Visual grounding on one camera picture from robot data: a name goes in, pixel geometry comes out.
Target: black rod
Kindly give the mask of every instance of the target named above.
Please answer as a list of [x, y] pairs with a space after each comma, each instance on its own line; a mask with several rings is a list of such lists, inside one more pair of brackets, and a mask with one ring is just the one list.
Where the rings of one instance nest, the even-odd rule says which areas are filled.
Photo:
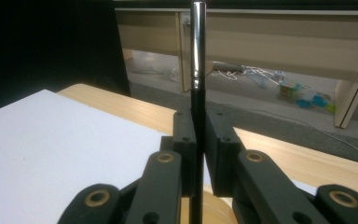
[[190, 224], [202, 223], [205, 146], [205, 18], [205, 2], [193, 0], [191, 6], [191, 113], [197, 137], [197, 165], [195, 195], [190, 198]]

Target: floor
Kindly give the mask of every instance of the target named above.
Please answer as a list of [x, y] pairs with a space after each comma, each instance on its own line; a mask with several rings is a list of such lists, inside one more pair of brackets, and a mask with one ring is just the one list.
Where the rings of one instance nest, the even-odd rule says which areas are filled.
[[[177, 57], [150, 52], [134, 51], [133, 58], [126, 61], [129, 80], [152, 88], [189, 95], [181, 91]], [[337, 80], [284, 73], [285, 79], [309, 86], [334, 100]], [[247, 76], [236, 76], [230, 80], [213, 71], [206, 77], [207, 101], [234, 105], [278, 119], [289, 120], [329, 133], [339, 133], [358, 138], [358, 106], [346, 129], [334, 126], [334, 114], [323, 107], [313, 105], [301, 108], [294, 101], [281, 97], [279, 87], [267, 79], [256, 81]]]

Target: brass ring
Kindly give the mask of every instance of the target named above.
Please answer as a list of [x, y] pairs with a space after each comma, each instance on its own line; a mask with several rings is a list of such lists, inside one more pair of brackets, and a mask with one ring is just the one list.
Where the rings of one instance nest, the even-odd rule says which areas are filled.
[[248, 161], [260, 162], [264, 160], [264, 157], [258, 153], [248, 152], [246, 153], [246, 159], [248, 159]]
[[173, 161], [173, 156], [170, 153], [159, 154], [157, 160], [160, 162], [170, 162]]
[[358, 201], [356, 200], [356, 198], [354, 198], [349, 193], [346, 193], [344, 191], [331, 190], [329, 196], [331, 199], [333, 199], [334, 202], [342, 206], [349, 207], [349, 208], [358, 207]]
[[87, 195], [85, 204], [89, 207], [97, 207], [106, 203], [110, 198], [110, 193], [107, 189], [97, 189]]

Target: light wood surface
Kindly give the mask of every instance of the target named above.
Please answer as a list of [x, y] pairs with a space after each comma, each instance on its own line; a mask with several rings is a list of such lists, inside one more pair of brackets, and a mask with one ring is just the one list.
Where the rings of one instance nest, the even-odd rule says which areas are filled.
[[[71, 86], [59, 91], [58, 94], [162, 133], [172, 134], [174, 110], [169, 108], [83, 84]], [[344, 160], [261, 134], [241, 129], [235, 131], [246, 148], [269, 154], [292, 179], [314, 187], [334, 183], [358, 191], [358, 162]]]

